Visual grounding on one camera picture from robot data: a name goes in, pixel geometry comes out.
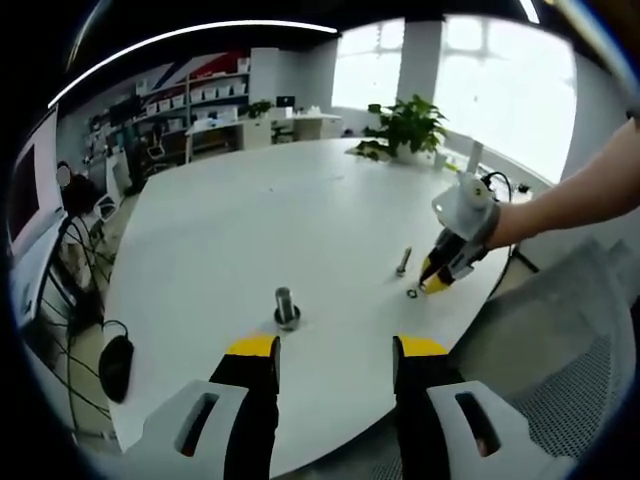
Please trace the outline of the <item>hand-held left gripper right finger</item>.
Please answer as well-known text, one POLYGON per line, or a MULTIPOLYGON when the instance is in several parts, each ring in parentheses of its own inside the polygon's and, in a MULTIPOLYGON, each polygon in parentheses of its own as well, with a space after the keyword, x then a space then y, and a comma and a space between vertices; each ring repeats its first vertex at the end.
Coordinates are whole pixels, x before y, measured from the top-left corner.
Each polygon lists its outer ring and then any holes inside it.
POLYGON ((463 382, 436 341, 393 338, 395 425, 404 479, 564 479, 569 457, 534 443, 525 416, 463 382))

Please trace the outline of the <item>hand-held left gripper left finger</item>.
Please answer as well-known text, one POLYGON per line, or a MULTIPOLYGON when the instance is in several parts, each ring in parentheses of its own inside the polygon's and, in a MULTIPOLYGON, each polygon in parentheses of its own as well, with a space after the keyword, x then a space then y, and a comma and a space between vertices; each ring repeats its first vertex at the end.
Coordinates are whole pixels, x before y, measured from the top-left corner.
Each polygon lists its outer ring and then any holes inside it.
POLYGON ((278 426, 278 335, 234 342, 207 381, 194 380, 143 424, 124 479, 268 479, 278 426))

